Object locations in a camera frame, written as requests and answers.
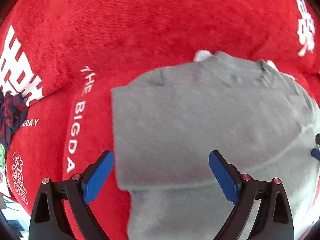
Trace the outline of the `red wedding bedspread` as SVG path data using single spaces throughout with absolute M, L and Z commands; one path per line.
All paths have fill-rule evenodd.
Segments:
M 28 107 L 7 152 L 12 196 L 31 213 L 44 178 L 69 179 L 110 150 L 89 206 L 110 239 L 129 239 L 112 90 L 219 52 L 266 62 L 319 106 L 319 20 L 306 0 L 18 0 L 1 26 L 1 89 Z

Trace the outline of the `dark red patterned garment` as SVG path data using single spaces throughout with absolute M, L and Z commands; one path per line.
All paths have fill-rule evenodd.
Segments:
M 1 144 L 5 152 L 9 146 L 13 135 L 25 122 L 28 115 L 28 107 L 23 101 L 22 95 L 3 94 L 1 92 Z

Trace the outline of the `grey knit sweater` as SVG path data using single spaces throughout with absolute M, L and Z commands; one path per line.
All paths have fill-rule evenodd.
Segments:
M 209 167 L 218 150 L 254 179 L 282 180 L 295 236 L 310 225 L 319 106 L 264 61 L 219 52 L 112 90 L 117 183 L 131 195 L 129 239 L 212 239 L 229 215 Z

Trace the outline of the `cartoon print pillow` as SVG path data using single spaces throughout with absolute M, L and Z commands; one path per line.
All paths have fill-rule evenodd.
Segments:
M 5 149 L 2 144 L 0 144 L 0 191 L 1 194 L 11 197 L 10 189 L 7 184 L 7 178 L 5 174 Z

